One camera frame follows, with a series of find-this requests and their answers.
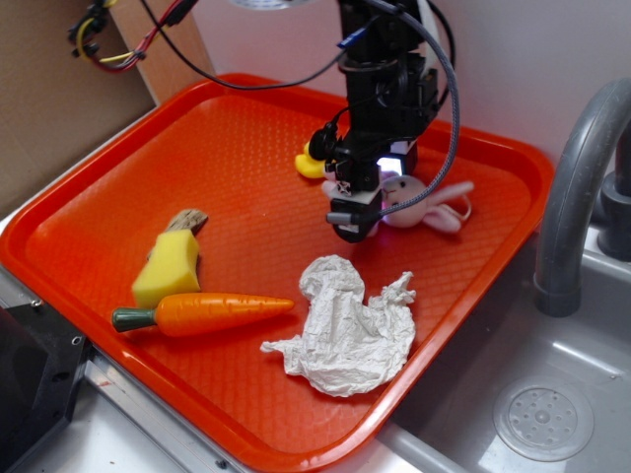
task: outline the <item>orange tray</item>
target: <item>orange tray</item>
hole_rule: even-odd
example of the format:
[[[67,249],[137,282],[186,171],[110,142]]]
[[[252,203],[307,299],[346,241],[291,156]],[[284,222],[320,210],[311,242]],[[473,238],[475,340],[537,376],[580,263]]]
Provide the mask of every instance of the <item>orange tray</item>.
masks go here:
[[[234,75],[230,80],[259,84]],[[550,163],[524,144],[462,130],[447,182],[472,179],[473,214],[457,236],[419,225],[380,225],[357,244],[324,221],[320,182],[297,175],[294,157],[345,103],[305,89],[257,93],[194,86],[159,107],[43,192],[0,239],[0,261],[97,346],[250,468],[309,471],[330,465],[378,431],[538,224]],[[419,140],[416,173],[429,181],[450,126]],[[116,333],[112,311],[156,236],[184,208],[210,216],[198,234],[203,290],[290,298],[291,314],[186,339],[156,328]],[[367,296],[412,271],[417,335],[389,384],[350,398],[287,376],[261,342],[303,331],[298,289],[316,258],[352,261]]]

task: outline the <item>gray sink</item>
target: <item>gray sink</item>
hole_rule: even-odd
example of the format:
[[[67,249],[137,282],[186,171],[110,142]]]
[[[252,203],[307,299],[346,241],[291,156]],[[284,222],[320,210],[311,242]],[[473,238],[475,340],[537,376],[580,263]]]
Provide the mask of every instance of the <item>gray sink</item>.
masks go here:
[[[530,241],[391,420],[444,471],[630,471],[631,266],[586,251],[581,308],[554,318],[534,260]]]

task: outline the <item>white paper towel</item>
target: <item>white paper towel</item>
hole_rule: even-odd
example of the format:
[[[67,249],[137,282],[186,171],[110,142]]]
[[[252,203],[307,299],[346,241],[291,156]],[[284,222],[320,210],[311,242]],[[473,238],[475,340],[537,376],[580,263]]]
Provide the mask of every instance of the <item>white paper towel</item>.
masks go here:
[[[364,282],[350,261],[336,255],[314,261],[300,290],[311,301],[302,337],[263,342],[265,353],[285,357],[285,372],[302,375],[332,396],[368,392],[391,380],[407,360],[415,325],[407,306],[412,273],[384,287],[363,305]]]

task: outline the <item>tray rim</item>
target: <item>tray rim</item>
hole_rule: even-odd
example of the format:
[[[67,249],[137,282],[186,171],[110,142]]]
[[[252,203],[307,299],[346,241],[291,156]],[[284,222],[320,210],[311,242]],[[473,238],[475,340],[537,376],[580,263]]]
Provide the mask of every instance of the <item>tray rim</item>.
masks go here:
[[[224,76],[224,78],[235,82],[238,81],[242,84],[253,85],[271,82],[245,74],[231,74]],[[45,294],[44,299],[46,301],[55,301],[54,306],[61,313],[90,312],[88,306],[75,297],[68,298],[61,288],[56,288],[54,284],[50,285],[45,275],[39,274],[40,272],[27,264],[28,259],[24,254],[26,238],[33,233],[40,223],[45,222],[48,217],[70,202],[72,197],[87,189],[96,179],[105,175],[116,164],[124,161],[135,149],[140,148],[147,140],[155,136],[157,132],[166,128],[170,123],[169,116],[174,111],[185,112],[201,101],[225,95],[250,96],[255,100],[271,103],[289,96],[294,98],[294,100],[285,101],[286,104],[299,103],[300,107],[290,106],[292,109],[299,111],[303,111],[305,102],[309,101],[316,102],[319,106],[324,105],[326,110],[330,109],[333,113],[340,106],[345,105],[343,98],[303,88],[266,91],[253,95],[252,92],[226,91],[206,81],[190,86],[131,125],[124,134],[119,135],[96,150],[83,163],[72,168],[20,210],[8,223],[5,231],[0,236],[0,263],[36,294],[40,296]],[[326,114],[322,115],[322,118],[327,119],[331,115],[328,115],[327,111]],[[448,123],[435,120],[430,132],[422,136],[423,144],[428,148],[441,148],[449,139],[450,129],[451,126]],[[208,428],[208,425],[205,425],[203,428],[198,427],[205,435],[208,435],[208,437],[234,455],[238,461],[253,468],[278,473],[285,471],[310,471],[329,466],[370,441],[386,421],[389,413],[409,391],[416,379],[431,364],[440,352],[440,349],[453,336],[457,328],[466,319],[468,313],[534,231],[541,219],[547,200],[547,191],[553,175],[552,163],[531,145],[466,127],[463,127],[461,130],[459,145],[467,147],[501,146],[527,157],[521,163],[526,165],[524,169],[521,169],[526,173],[525,175],[518,175],[524,182],[528,179],[526,187],[530,192],[531,203],[526,214],[487,261],[471,284],[455,300],[443,320],[434,327],[428,337],[410,356],[405,369],[386,387],[378,402],[371,406],[358,425],[342,439],[332,445],[314,451],[287,453],[271,448],[243,427],[241,430],[244,432],[237,432],[238,429],[226,432],[223,427],[212,426],[212,428]],[[113,149],[117,150],[118,158],[115,160],[112,158],[106,159],[110,156]],[[496,161],[498,162],[494,163],[494,165],[504,170],[511,171],[511,166],[515,166],[515,164],[502,162],[501,160]],[[166,376],[154,372],[148,373],[148,370],[143,370],[145,364],[137,356],[138,354],[133,353],[131,350],[121,350],[116,343],[109,342],[108,339],[111,337],[105,324],[93,324],[90,327],[90,333],[86,333],[86,335],[92,340],[105,341],[97,345],[109,356],[121,363],[125,369],[129,370],[143,384],[151,386],[150,389],[154,390],[163,399],[173,399],[172,396],[169,396],[170,393],[177,392],[181,394],[181,386],[176,385],[175,376],[174,379],[168,379]],[[193,389],[189,389],[187,394],[189,395],[189,400],[195,400],[199,397],[199,394]],[[198,416],[208,417],[210,415],[217,421],[217,424],[220,424],[220,427],[235,423],[220,409],[218,411],[221,412],[209,414],[199,405],[199,402],[187,402],[185,404],[186,406],[173,407],[184,418],[189,420]]]

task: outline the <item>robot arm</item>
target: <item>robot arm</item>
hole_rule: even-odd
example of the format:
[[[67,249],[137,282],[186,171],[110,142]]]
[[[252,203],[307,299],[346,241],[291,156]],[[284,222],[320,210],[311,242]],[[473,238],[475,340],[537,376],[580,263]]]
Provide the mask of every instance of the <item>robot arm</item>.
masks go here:
[[[339,0],[339,7],[345,37],[367,26],[338,64],[346,77],[350,129],[339,137],[336,117],[314,134],[310,154],[325,161],[337,181],[329,222],[340,237],[356,242],[380,218],[378,161],[396,156],[403,173],[414,170],[416,139],[439,109],[437,71],[426,70],[426,58],[417,52],[423,39],[399,17],[363,0]],[[417,0],[396,2],[396,8],[420,20]],[[336,215],[351,214],[367,218],[337,223]]]

